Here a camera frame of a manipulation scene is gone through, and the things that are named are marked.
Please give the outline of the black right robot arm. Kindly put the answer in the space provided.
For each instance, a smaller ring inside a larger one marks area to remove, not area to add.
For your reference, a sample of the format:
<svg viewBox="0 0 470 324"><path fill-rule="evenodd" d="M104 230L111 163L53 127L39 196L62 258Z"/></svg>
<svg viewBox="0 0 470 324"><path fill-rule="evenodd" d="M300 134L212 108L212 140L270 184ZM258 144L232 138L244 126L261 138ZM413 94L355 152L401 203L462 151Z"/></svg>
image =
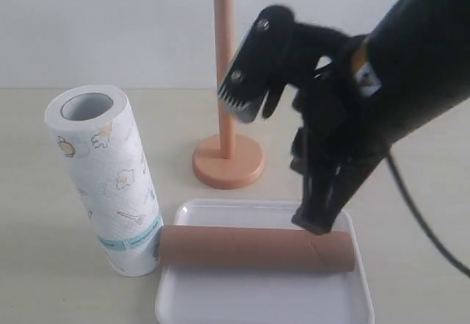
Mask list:
<svg viewBox="0 0 470 324"><path fill-rule="evenodd" d="M398 0L363 35L266 7L217 95L250 123L270 117L289 85L302 118L291 167L303 196L292 222L327 234L395 142L469 97L469 0Z"/></svg>

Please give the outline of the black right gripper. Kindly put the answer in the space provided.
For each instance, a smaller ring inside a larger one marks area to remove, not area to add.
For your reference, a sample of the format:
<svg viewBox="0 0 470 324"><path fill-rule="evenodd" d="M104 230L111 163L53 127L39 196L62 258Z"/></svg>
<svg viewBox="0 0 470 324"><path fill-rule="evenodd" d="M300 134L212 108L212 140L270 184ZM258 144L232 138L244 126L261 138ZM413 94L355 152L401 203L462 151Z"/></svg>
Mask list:
<svg viewBox="0 0 470 324"><path fill-rule="evenodd" d="M292 170L303 172L302 201L291 222L314 234L331 232L349 200L344 176L368 177L383 160L360 122L351 69L365 34L297 23L288 7L264 8L217 88L226 111L241 123L269 118L287 85L302 118L292 143Z"/></svg>

